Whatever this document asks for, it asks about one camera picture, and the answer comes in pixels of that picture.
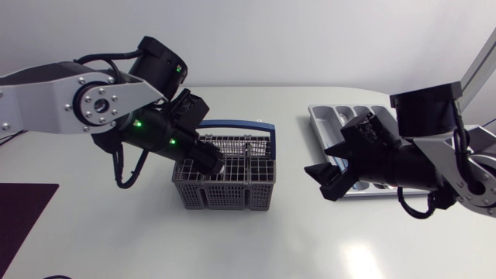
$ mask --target blue basket handle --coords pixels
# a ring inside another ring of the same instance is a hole
[[[276,160],[276,126],[273,124],[247,120],[203,120],[198,129],[202,128],[238,128],[269,132],[270,158]]]

